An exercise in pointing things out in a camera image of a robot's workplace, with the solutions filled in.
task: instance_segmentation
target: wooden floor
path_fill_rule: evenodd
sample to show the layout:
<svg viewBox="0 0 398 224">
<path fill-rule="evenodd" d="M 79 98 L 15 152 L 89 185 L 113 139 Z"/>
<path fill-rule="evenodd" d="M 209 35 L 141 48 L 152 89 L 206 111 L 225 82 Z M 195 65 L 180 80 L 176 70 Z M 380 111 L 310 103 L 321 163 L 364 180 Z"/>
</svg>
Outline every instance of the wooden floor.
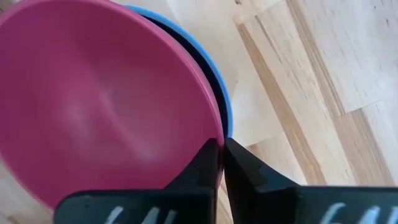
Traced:
<svg viewBox="0 0 398 224">
<path fill-rule="evenodd" d="M 279 172 L 300 184 L 398 184 L 397 1 L 117 2 L 203 44 L 230 92 L 235 140 Z M 50 215 L 0 170 L 1 224 Z M 218 223 L 232 223 L 224 182 Z"/>
</svg>

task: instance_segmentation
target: wood grain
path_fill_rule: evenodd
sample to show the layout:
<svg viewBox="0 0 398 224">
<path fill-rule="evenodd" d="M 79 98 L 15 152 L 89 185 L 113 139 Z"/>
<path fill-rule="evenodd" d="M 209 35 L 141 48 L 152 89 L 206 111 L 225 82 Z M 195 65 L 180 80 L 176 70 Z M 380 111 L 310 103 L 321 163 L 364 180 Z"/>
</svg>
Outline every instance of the wood grain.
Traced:
<svg viewBox="0 0 398 224">
<path fill-rule="evenodd" d="M 275 170 L 300 184 L 398 184 L 397 1 L 114 1 L 202 44 L 228 86 L 234 139 Z M 51 216 L 0 161 L 0 224 Z M 233 222 L 224 179 L 217 220 Z"/>
</svg>

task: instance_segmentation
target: stacked bowls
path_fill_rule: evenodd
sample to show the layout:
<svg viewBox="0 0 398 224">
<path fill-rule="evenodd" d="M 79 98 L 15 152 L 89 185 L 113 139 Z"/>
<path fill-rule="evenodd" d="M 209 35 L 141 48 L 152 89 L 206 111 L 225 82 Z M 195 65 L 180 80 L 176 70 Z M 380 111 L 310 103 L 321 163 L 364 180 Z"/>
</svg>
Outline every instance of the stacked bowls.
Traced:
<svg viewBox="0 0 398 224">
<path fill-rule="evenodd" d="M 0 155 L 50 208 L 82 190 L 162 189 L 231 135 L 216 66 L 152 12 L 25 0 L 0 15 L 0 49 Z"/>
</svg>

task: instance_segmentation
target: plastic bowl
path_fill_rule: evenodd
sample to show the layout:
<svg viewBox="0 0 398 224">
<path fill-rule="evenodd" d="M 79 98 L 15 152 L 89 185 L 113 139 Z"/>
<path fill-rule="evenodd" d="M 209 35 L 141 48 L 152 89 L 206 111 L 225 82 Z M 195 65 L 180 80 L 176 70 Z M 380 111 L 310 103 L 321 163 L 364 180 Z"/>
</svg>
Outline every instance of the plastic bowl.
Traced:
<svg viewBox="0 0 398 224">
<path fill-rule="evenodd" d="M 233 114 L 231 100 L 228 95 L 227 87 L 218 70 L 216 64 L 211 59 L 206 50 L 195 40 L 192 35 L 176 25 L 169 19 L 136 6 L 126 6 L 128 9 L 144 16 L 164 31 L 169 33 L 175 40 L 177 40 L 188 53 L 195 59 L 197 64 L 203 70 L 207 80 L 210 83 L 211 88 L 215 94 L 218 108 L 220 109 L 221 122 L 223 123 L 224 136 L 232 137 L 233 134 Z"/>
<path fill-rule="evenodd" d="M 22 1 L 0 15 L 0 154 L 49 207 L 91 189 L 162 189 L 223 145 L 194 59 L 110 1 Z"/>
</svg>

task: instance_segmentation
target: blue bowl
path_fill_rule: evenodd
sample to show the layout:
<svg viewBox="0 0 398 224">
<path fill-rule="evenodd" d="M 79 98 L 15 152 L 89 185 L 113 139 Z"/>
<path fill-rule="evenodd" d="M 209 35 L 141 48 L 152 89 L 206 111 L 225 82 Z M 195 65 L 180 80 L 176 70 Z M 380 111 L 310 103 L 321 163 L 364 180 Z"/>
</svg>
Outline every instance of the blue bowl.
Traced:
<svg viewBox="0 0 398 224">
<path fill-rule="evenodd" d="M 126 7 L 144 16 L 146 19 L 150 20 L 164 31 L 169 33 L 195 59 L 197 64 L 203 70 L 203 73 L 205 74 L 215 94 L 217 105 L 220 110 L 224 136 L 232 137 L 233 117 L 231 100 L 229 98 L 223 77 L 221 76 L 221 73 L 214 61 L 207 54 L 206 50 L 187 31 L 183 30 L 181 27 L 174 24 L 167 18 L 139 7 Z"/>
</svg>

